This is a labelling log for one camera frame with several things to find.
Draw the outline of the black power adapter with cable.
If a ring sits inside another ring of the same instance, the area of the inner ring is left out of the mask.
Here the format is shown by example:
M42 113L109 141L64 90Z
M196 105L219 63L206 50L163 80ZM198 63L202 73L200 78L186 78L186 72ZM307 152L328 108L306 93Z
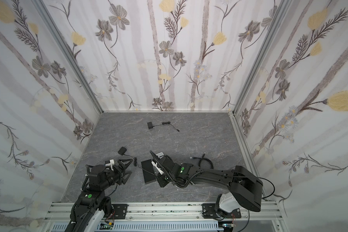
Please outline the black power adapter with cable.
M126 148L126 147L121 147L121 148L118 150L118 154L119 154L119 155L121 155L121 156L128 156L128 157L130 157L130 158L133 159L133 165L134 165L134 167L138 167L138 168L142 169L144 172L146 172L146 173L148 173L148 174L151 174L151 172L149 172L149 171L143 169L142 167L140 167L140 166L138 165L138 160L137 160L136 157L131 156L131 155L127 154L126 152L127 152L127 148Z

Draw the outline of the black network switch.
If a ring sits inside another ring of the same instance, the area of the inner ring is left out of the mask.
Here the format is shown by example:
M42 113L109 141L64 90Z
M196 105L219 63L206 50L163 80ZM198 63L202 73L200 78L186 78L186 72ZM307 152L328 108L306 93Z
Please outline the black network switch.
M154 171L154 167L153 167L151 162L152 162L151 159L141 162L145 184L150 184L150 183L156 182L155 171Z

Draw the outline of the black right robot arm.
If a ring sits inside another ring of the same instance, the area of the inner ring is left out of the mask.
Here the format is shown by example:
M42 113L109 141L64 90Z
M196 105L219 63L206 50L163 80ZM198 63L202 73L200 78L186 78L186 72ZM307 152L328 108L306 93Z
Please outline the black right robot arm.
M246 168L237 165L230 170L204 169L190 163L175 163L169 156L153 151L150 154L162 188L171 183L182 189L189 185L209 185L228 191L217 197L213 219L225 219L241 207L252 212L261 211L263 182Z

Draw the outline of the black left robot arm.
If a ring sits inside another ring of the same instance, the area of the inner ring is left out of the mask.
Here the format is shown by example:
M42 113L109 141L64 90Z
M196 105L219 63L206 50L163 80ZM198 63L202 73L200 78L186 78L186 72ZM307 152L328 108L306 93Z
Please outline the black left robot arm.
M93 232L103 218L114 214L110 196L105 190L126 184L131 172L126 169L133 159L108 160L104 164L87 165L86 178L81 193L73 204L67 232Z

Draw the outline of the far black power adapter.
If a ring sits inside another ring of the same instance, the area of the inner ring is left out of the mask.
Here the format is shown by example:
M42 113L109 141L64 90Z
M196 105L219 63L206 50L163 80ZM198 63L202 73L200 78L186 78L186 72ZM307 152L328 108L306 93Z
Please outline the far black power adapter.
M154 127L158 127L158 126L171 126L171 127L173 127L176 131L180 132L180 130L177 129L177 128L175 128L175 126L172 125L170 121L162 122L161 124L158 124L158 125L154 125L152 122L148 122L148 123L147 123L147 126L148 126L148 129L149 129L149 130L153 129Z

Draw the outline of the aluminium mounting rail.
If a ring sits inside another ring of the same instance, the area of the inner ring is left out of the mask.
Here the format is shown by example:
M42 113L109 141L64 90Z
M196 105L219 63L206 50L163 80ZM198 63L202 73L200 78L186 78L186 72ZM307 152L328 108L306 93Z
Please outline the aluminium mounting rail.
M203 215L210 216L215 213L209 212L209 207L203 207L201 202L189 203L117 203L115 212L110 220L122 222L138 221L200 221L205 220ZM235 220L280 220L282 212L275 202L262 202L260 212L248 211L238 208L226 219Z

